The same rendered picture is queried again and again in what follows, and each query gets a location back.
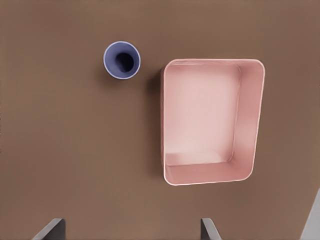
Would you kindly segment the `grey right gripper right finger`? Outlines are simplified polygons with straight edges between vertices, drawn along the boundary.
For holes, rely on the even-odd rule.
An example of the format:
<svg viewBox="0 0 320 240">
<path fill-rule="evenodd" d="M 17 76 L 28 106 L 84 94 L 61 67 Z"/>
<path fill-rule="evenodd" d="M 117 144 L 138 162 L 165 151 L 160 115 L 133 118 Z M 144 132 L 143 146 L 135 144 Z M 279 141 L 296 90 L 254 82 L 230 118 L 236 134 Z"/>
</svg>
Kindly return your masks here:
<svg viewBox="0 0 320 240">
<path fill-rule="evenodd" d="M 200 240 L 221 240 L 221 236 L 211 218 L 201 218 Z"/>
</svg>

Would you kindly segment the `blue cup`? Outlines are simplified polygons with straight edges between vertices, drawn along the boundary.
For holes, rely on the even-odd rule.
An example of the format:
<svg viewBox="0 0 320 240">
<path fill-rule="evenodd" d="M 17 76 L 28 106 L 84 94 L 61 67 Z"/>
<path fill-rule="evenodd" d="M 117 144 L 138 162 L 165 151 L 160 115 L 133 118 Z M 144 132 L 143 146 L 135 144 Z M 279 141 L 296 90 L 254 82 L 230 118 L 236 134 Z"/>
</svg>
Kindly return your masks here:
<svg viewBox="0 0 320 240">
<path fill-rule="evenodd" d="M 140 70 L 141 56 L 133 44 L 116 41 L 104 51 L 103 65 L 112 77 L 118 80 L 128 80 Z"/>
</svg>

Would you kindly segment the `pink box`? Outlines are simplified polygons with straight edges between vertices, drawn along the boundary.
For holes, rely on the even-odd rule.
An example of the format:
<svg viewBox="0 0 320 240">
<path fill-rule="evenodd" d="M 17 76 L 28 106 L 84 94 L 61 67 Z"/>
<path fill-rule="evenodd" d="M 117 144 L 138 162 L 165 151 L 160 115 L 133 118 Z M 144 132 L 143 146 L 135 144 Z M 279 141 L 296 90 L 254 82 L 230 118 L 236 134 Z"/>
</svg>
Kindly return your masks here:
<svg viewBox="0 0 320 240">
<path fill-rule="evenodd" d="M 253 172 L 265 82 L 258 59 L 174 59 L 161 70 L 160 147 L 172 186 Z"/>
</svg>

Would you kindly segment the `silver frame post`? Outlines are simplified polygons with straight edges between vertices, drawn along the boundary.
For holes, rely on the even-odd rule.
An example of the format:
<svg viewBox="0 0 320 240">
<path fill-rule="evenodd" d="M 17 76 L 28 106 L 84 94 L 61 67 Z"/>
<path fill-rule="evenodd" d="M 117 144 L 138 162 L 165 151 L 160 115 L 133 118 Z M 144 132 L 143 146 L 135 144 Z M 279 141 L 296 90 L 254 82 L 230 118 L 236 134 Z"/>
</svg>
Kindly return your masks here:
<svg viewBox="0 0 320 240">
<path fill-rule="evenodd" d="M 320 188 L 317 191 L 300 240 L 320 240 Z"/>
</svg>

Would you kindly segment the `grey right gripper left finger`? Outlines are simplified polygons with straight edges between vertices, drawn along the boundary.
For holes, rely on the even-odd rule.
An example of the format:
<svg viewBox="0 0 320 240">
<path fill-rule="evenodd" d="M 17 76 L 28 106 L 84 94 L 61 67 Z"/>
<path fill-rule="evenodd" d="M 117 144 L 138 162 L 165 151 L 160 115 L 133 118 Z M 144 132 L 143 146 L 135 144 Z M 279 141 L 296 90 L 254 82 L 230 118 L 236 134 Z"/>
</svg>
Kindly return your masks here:
<svg viewBox="0 0 320 240">
<path fill-rule="evenodd" d="M 32 240 L 66 240 L 65 219 L 54 218 Z"/>
</svg>

